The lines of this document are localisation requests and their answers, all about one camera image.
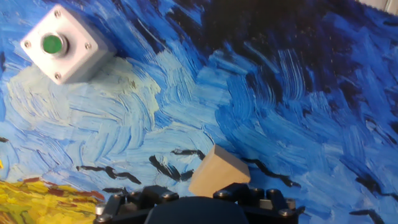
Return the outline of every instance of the green button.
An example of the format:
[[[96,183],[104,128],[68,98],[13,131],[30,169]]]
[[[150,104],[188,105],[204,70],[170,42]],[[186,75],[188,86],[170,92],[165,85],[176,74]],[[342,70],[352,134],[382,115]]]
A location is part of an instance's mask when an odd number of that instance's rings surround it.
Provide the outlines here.
[[[62,41],[55,35],[44,37],[43,50],[49,54],[55,54],[62,50]]]

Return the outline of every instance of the van gogh painting print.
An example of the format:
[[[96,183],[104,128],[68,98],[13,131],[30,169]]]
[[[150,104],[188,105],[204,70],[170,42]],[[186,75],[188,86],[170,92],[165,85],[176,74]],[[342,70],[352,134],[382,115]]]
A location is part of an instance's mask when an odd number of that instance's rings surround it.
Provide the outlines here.
[[[19,46],[55,4],[118,49],[89,83],[55,85]],[[214,144],[300,223],[396,223],[397,79],[398,18],[354,0],[0,0],[0,223],[190,196]]]

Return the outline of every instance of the blue brushstroke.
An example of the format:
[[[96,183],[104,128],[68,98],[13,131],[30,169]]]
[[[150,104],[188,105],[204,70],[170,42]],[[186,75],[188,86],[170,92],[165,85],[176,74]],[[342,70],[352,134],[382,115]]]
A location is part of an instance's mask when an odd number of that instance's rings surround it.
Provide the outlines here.
[[[55,2],[118,48],[89,83],[54,85],[19,47]],[[141,187],[131,174],[191,195],[201,159],[173,152],[219,144],[264,164],[249,166],[251,184],[296,198],[302,223],[394,223],[398,18],[354,1],[270,2],[3,3],[0,179],[108,195]]]

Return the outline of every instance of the wooden block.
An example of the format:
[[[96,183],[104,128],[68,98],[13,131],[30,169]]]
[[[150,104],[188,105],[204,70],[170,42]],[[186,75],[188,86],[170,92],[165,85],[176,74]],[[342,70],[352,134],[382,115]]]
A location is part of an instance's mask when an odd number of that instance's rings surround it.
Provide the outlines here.
[[[193,173],[189,191],[196,196],[213,194],[232,183],[250,182],[249,167],[220,146],[214,145]]]

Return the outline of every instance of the bolt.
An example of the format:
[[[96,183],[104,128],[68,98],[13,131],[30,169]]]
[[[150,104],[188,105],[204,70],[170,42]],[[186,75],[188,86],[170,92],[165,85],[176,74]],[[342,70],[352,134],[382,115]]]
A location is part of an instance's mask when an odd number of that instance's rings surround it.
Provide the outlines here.
[[[54,12],[54,15],[55,15],[56,18],[59,18],[59,17],[61,17],[61,12],[59,10],[56,10]]]
[[[219,190],[217,191],[217,196],[223,198],[223,197],[228,197],[230,195],[229,191],[227,190]]]
[[[26,41],[24,42],[24,45],[25,45],[26,48],[30,48],[30,47],[32,46],[32,44],[30,43],[29,40],[26,40]]]
[[[281,209],[278,211],[278,213],[279,213],[279,215],[282,215],[283,217],[292,216],[294,214],[294,212],[288,208]]]
[[[269,190],[267,190],[267,192],[269,192],[269,193],[275,193],[275,192],[277,192],[277,189],[269,189]]]
[[[166,199],[166,200],[170,200],[170,199],[175,199],[175,198],[179,198],[180,196],[175,193],[175,192],[166,192],[162,194],[162,198]]]
[[[61,79],[61,74],[59,74],[59,72],[55,72],[54,77],[55,77],[55,79],[60,80]]]
[[[95,206],[95,215],[102,215],[105,209],[105,203],[97,204]]]
[[[264,198],[264,196],[265,196],[264,189],[261,189],[261,188],[257,188],[257,187],[256,187],[256,188],[253,188],[252,191],[254,192],[254,195],[255,195],[256,197]]]
[[[104,222],[110,221],[111,219],[112,219],[112,216],[110,214],[104,214],[104,215],[100,215],[97,218],[97,222],[104,223]]]
[[[131,196],[136,196],[136,195],[138,195],[139,193],[140,193],[140,191],[134,191],[134,192],[131,192],[130,195],[131,195]]]
[[[91,49],[91,43],[86,43],[85,47],[86,47],[87,50]]]

